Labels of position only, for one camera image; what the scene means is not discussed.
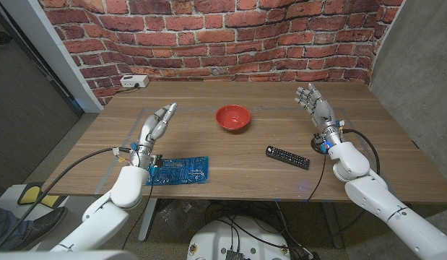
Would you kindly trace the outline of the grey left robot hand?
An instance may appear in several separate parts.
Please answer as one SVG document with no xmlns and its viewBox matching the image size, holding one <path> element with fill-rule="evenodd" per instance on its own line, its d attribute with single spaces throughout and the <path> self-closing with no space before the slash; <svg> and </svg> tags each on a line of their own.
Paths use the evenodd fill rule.
<svg viewBox="0 0 447 260">
<path fill-rule="evenodd" d="M 171 103 L 150 115 L 144 122 L 137 142 L 131 148 L 131 153 L 138 152 L 149 154 L 153 150 L 155 142 L 166 132 L 168 123 L 173 117 L 177 107 L 177 103 Z"/>
</svg>

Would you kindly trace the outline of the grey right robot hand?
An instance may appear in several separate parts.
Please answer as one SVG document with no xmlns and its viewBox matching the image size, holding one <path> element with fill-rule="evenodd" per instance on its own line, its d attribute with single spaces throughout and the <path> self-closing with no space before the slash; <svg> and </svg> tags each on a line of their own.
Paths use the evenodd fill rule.
<svg viewBox="0 0 447 260">
<path fill-rule="evenodd" d="M 314 84 L 310 82 L 307 88 L 297 88 L 296 95 L 295 102 L 311 116 L 313 125 L 324 140 L 332 147 L 340 144 L 342 141 L 334 109 L 322 97 Z"/>
</svg>

